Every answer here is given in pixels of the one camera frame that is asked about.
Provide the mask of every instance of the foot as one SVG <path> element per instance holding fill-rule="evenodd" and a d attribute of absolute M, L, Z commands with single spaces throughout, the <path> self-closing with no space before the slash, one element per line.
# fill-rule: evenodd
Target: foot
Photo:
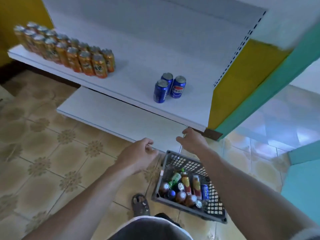
<path fill-rule="evenodd" d="M 133 209 L 133 217 L 136 216 L 150 216 L 148 201 L 143 194 L 137 193 L 131 199 L 131 206 Z"/>

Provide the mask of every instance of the gray plastic basket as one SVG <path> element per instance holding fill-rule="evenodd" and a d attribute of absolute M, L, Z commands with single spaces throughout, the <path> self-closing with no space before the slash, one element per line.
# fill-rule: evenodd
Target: gray plastic basket
<path fill-rule="evenodd" d="M 188 173 L 189 177 L 194 174 L 199 175 L 201 184 L 208 185 L 210 201 L 206 206 L 203 206 L 202 210 L 186 207 L 182 204 L 162 198 L 159 194 L 159 187 L 161 183 L 169 182 L 174 172 L 179 171 L 182 168 L 185 170 L 185 172 Z M 227 212 L 202 163 L 198 160 L 186 157 L 185 155 L 182 155 L 180 153 L 167 151 L 163 161 L 158 184 L 154 189 L 151 199 L 155 202 L 159 202 L 178 210 L 187 212 L 194 216 L 200 217 L 206 221 L 216 221 L 224 224 L 227 223 Z"/>

